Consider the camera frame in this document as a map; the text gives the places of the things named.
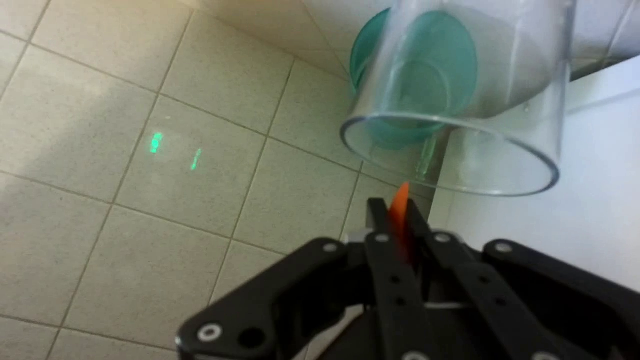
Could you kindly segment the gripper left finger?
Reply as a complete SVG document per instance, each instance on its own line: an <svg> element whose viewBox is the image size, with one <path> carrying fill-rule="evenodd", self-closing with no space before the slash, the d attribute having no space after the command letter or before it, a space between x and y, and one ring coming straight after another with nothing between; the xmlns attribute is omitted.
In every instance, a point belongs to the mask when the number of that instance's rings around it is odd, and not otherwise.
<svg viewBox="0 0 640 360"><path fill-rule="evenodd" d="M356 305L365 312L337 358L436 360L418 280L386 203L370 198L367 210L372 232L362 242L313 239L190 317L176 336L179 360L293 360Z"/></svg>

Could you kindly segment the teal plastic bowl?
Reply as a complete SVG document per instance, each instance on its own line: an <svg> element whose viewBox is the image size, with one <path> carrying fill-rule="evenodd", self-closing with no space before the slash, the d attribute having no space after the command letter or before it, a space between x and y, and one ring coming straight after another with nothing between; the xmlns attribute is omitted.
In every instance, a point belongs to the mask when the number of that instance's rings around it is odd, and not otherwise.
<svg viewBox="0 0 640 360"><path fill-rule="evenodd" d="M390 9L371 18L359 31L349 59L350 85L357 92L377 47ZM429 11L413 21L394 75L398 89L391 105L428 116L455 116L466 109L477 83L476 46L467 28L443 11ZM401 150L427 140L442 126L432 121L370 120L365 129L375 146Z"/></svg>

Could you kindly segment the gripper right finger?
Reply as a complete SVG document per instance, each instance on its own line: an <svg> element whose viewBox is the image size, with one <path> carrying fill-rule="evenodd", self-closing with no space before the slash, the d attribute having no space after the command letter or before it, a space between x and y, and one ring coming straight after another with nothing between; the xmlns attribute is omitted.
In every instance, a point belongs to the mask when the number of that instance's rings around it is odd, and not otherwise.
<svg viewBox="0 0 640 360"><path fill-rule="evenodd" d="M640 360L640 292L512 240L475 250L412 199L406 235L450 360Z"/></svg>

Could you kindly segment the orange marker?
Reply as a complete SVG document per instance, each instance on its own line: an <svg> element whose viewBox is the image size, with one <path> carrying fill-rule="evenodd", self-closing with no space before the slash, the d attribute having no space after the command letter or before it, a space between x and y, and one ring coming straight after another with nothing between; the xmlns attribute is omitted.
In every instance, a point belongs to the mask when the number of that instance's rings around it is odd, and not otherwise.
<svg viewBox="0 0 640 360"><path fill-rule="evenodd" d="M413 264L413 245L407 226L407 209L409 205L410 183L405 181L396 191L387 216L395 236L398 251L406 264Z"/></svg>

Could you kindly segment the clear glass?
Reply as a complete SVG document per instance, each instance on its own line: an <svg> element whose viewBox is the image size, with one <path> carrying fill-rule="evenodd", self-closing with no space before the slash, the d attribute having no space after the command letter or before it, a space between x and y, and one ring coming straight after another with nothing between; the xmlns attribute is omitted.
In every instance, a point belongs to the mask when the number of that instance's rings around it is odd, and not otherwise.
<svg viewBox="0 0 640 360"><path fill-rule="evenodd" d="M560 180L577 0L395 0L340 129L366 164L505 198Z"/></svg>

